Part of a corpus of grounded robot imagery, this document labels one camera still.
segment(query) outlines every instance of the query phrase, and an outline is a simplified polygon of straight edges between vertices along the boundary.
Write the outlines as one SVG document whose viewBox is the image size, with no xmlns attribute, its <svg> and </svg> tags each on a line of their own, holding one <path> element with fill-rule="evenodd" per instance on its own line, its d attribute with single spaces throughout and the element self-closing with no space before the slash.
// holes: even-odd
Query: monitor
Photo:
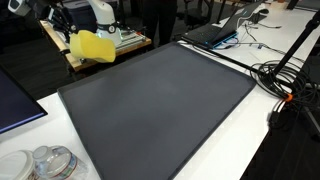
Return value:
<svg viewBox="0 0 320 180">
<path fill-rule="evenodd" d="M 0 134 L 47 112 L 0 65 Z"/>
</svg>

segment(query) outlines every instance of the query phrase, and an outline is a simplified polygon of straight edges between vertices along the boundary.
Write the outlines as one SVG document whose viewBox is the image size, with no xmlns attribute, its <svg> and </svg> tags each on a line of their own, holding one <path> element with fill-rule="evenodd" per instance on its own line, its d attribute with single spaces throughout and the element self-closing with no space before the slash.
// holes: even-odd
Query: wooden table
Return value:
<svg viewBox="0 0 320 180">
<path fill-rule="evenodd" d="M 64 39 L 62 39 L 59 34 L 53 30 L 52 26 L 47 21 L 40 21 L 40 26 L 42 30 L 52 39 L 52 41 L 55 43 L 55 45 L 58 47 L 59 52 L 69 49 L 68 44 L 64 42 Z M 132 51 L 135 51 L 137 49 L 140 49 L 142 47 L 145 47 L 147 45 L 151 44 L 151 39 L 146 38 L 145 41 L 142 41 L 138 44 L 132 44 L 128 47 L 124 47 L 121 49 L 116 50 L 116 56 L 120 56 Z M 81 62 L 79 59 L 73 57 L 70 53 L 64 55 L 65 60 L 67 63 L 71 66 L 71 70 L 73 72 L 78 72 L 80 70 L 86 69 L 88 67 L 91 67 L 93 65 L 98 64 L 97 61 L 94 60 L 86 60 L 85 62 Z"/>
</svg>

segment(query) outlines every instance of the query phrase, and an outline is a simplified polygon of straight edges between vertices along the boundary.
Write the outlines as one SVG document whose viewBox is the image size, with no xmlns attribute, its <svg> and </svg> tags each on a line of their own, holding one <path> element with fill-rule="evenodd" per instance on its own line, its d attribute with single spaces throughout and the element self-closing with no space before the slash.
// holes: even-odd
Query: person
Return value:
<svg viewBox="0 0 320 180">
<path fill-rule="evenodd" d="M 154 43 L 158 23 L 159 46 L 170 42 L 177 9 L 177 0 L 143 0 L 142 22 L 146 27 L 146 36 L 152 40 L 152 43 Z"/>
</svg>

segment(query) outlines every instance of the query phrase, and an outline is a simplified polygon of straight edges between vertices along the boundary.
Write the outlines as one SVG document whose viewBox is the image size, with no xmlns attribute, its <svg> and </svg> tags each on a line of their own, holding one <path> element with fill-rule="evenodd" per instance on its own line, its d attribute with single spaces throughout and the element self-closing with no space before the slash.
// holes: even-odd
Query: black frame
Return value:
<svg viewBox="0 0 320 180">
<path fill-rule="evenodd" d="M 21 124 L 19 124 L 19 125 L 16 125 L 16 126 L 14 126 L 14 127 L 8 128 L 8 129 L 6 129 L 6 130 L 1 130 L 1 129 L 0 129 L 0 134 L 5 133 L 5 132 L 7 132 L 7 131 L 9 131 L 9 130 L 12 130 L 12 129 L 14 129 L 14 128 L 20 127 L 20 126 L 22 126 L 22 125 L 24 125 L 24 124 L 27 124 L 27 123 L 29 123 L 29 122 L 32 122 L 32 121 L 34 121 L 34 120 L 36 120 L 36 119 L 39 119 L 39 118 L 41 118 L 41 117 L 43 117 L 43 116 L 48 115 L 47 111 L 46 111 L 45 109 L 43 109 L 42 106 L 40 106 L 40 104 L 18 83 L 18 81 L 17 81 L 1 64 L 0 64 L 0 71 L 3 72 L 3 73 L 16 85 L 16 87 L 17 87 L 18 89 L 20 89 L 21 92 L 22 92 L 28 99 L 30 99 L 30 101 L 43 113 L 42 115 L 40 115 L 40 116 L 38 116 L 38 117 L 30 120 L 30 121 L 23 122 L 23 123 L 21 123 Z"/>
</svg>

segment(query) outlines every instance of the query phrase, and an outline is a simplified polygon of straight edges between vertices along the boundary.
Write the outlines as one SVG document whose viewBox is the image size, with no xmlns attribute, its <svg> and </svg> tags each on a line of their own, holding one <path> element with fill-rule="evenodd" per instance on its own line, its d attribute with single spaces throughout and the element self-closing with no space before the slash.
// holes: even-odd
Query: plastic lid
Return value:
<svg viewBox="0 0 320 180">
<path fill-rule="evenodd" d="M 33 158 L 37 162 L 41 162 L 41 161 L 47 160 L 51 156 L 52 156 L 52 149 L 49 148 L 48 146 L 38 147 L 33 152 Z"/>
<path fill-rule="evenodd" d="M 25 180 L 33 172 L 35 162 L 30 151 L 17 151 L 0 158 L 1 180 Z"/>
</svg>

